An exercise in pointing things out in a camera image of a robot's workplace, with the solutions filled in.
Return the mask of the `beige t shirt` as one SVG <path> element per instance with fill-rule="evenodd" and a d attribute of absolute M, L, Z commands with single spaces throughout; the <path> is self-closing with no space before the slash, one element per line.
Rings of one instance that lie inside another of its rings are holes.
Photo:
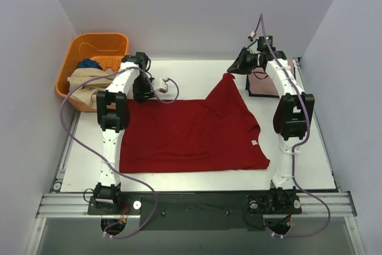
<path fill-rule="evenodd" d="M 99 91 L 104 91 L 113 81 L 115 76 L 112 76 L 114 71 L 112 69 L 101 70 L 97 68 L 77 68 L 70 77 L 67 78 L 69 82 L 69 91 L 71 92 L 77 87 L 80 87 L 72 95 L 71 99 L 77 100 L 96 109 L 96 94 Z M 107 76 L 107 78 L 97 79 L 85 85 L 84 82 L 94 79 L 99 76 Z"/>

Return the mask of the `red t shirt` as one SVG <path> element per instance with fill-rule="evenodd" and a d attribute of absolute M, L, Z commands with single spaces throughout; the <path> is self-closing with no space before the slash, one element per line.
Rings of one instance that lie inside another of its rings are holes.
<path fill-rule="evenodd" d="M 122 139 L 122 173 L 265 170 L 260 126 L 225 73 L 203 100 L 129 100 L 131 120 Z"/>

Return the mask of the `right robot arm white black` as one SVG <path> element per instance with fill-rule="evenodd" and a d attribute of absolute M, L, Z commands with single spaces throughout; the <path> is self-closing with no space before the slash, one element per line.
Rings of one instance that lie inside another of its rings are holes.
<path fill-rule="evenodd" d="M 279 96 L 273 116 L 273 129 L 279 142 L 272 183 L 277 189 L 292 191 L 297 187 L 295 161 L 299 147 L 310 137 L 315 98 L 298 85 L 285 53 L 273 46 L 272 36 L 257 36 L 252 33 L 249 39 L 251 43 L 241 49 L 227 72 L 248 76 L 261 68 L 272 80 Z"/>

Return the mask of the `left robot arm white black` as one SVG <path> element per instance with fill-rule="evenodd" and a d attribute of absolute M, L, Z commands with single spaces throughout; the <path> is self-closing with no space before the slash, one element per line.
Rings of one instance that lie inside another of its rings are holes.
<path fill-rule="evenodd" d="M 119 168 L 122 138 L 130 123 L 127 94 L 131 90 L 133 99 L 143 103 L 154 97 L 152 78 L 146 76 L 151 64 L 143 52 L 126 55 L 120 69 L 127 69 L 116 75 L 112 83 L 96 95 L 97 122 L 102 130 L 103 150 L 101 170 L 94 188 L 94 201 L 109 214 L 117 214 L 123 206 L 121 177 L 115 173 Z"/>

